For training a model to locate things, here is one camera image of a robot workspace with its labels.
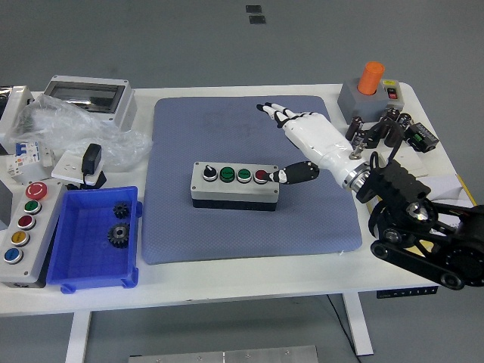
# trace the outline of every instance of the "robotic finger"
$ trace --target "robotic finger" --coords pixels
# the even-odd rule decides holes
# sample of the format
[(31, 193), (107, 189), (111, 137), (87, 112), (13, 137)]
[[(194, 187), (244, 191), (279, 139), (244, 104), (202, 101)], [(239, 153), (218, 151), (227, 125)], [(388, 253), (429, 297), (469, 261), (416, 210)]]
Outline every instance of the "robotic finger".
[(289, 111), (287, 108), (284, 108), (278, 104), (270, 104), (269, 102), (264, 105), (258, 104), (257, 109), (267, 113), (269, 117), (271, 117), (271, 119), (275, 119), (275, 121), (278, 123), (279, 129), (284, 126), (286, 121), (293, 117), (292, 115), (296, 115), (292, 111)]
[(296, 184), (314, 180), (319, 176), (319, 168), (310, 161), (295, 163), (276, 172), (266, 173), (262, 180), (281, 184)]

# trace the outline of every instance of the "blue mat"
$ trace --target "blue mat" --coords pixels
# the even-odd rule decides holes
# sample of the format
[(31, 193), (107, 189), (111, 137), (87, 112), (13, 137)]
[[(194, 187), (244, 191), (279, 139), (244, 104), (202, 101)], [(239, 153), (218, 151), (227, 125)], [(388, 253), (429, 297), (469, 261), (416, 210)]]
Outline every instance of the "blue mat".
[(144, 194), (146, 263), (335, 253), (361, 246), (352, 196), (327, 170), (314, 181), (281, 185), (275, 212), (192, 207), (196, 161), (282, 168), (306, 160), (276, 122), (256, 109), (265, 102), (327, 115), (324, 102), (315, 96), (158, 101)]

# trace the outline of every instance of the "emergency stop button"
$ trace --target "emergency stop button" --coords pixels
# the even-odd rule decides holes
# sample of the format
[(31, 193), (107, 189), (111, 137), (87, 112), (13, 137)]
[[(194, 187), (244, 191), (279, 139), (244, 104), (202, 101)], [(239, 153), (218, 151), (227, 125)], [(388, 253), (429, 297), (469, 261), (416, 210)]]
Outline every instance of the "emergency stop button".
[(47, 185), (45, 185), (41, 181), (36, 181), (35, 183), (32, 183), (27, 187), (27, 189), (25, 190), (25, 195), (29, 199), (41, 200), (47, 195)]

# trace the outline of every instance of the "button panel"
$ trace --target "button panel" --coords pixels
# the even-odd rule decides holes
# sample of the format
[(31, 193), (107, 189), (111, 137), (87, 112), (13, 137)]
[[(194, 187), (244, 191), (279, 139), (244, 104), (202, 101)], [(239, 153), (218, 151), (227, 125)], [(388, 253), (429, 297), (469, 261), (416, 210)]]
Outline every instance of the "button panel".
[[(206, 171), (218, 178), (207, 180)], [(275, 210), (279, 183), (257, 178), (278, 170), (275, 165), (197, 162), (191, 177), (191, 197), (197, 208)]]
[(382, 79), (381, 85), (388, 95), (388, 104), (386, 108), (395, 108), (400, 111), (403, 110), (405, 102), (403, 100), (402, 90), (400, 89), (400, 82), (394, 79)]
[(26, 187), (0, 243), (0, 281), (22, 287), (43, 287), (39, 282), (48, 247), (61, 211), (66, 188), (57, 179)]

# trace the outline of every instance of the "blue button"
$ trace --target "blue button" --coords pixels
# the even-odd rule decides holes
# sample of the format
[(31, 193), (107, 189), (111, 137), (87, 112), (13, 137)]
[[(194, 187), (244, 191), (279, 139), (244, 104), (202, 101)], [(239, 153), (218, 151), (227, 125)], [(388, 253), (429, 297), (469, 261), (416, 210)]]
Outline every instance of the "blue button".
[(4, 260), (6, 261), (6, 263), (10, 263), (13, 265), (19, 262), (22, 259), (22, 257), (23, 257), (22, 250), (19, 250), (18, 248), (10, 248), (7, 250), (7, 252), (5, 252)]

